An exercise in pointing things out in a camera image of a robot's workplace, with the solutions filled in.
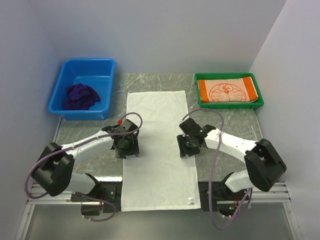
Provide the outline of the orange Doraemon towel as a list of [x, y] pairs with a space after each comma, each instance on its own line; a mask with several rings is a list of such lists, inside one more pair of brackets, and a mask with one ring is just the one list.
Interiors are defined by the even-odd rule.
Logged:
[[202, 103], [252, 103], [258, 100], [258, 92], [250, 76], [238, 79], [199, 79]]

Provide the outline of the white towel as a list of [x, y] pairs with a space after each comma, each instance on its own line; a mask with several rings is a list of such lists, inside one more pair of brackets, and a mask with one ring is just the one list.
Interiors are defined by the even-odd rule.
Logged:
[[[177, 136], [188, 113], [185, 91], [134, 92], [127, 95], [128, 119], [138, 124], [139, 156], [123, 160], [121, 210], [200, 209], [198, 174], [194, 157], [181, 158]], [[157, 205], [154, 200], [134, 200], [141, 195], [185, 194], [188, 203]]]

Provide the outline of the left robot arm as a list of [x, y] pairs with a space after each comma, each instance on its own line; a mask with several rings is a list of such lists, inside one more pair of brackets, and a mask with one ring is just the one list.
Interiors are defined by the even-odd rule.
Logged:
[[97, 186], [99, 182], [89, 174], [74, 173], [75, 164], [105, 150], [114, 150], [117, 159], [138, 157], [139, 130], [139, 126], [125, 119], [73, 143], [58, 145], [52, 142], [42, 152], [37, 166], [31, 169], [29, 176], [52, 197], [69, 190], [80, 192], [89, 201], [95, 201], [101, 194]]

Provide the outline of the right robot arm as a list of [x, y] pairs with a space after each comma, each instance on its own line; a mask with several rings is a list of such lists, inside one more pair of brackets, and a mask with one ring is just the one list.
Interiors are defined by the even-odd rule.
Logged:
[[231, 172], [220, 182], [216, 192], [226, 200], [231, 200], [239, 191], [253, 187], [268, 192], [287, 171], [286, 164], [265, 138], [247, 140], [208, 124], [201, 127], [192, 118], [183, 120], [179, 128], [183, 132], [177, 136], [182, 158], [195, 156], [201, 148], [207, 148], [221, 151], [245, 164], [245, 170]]

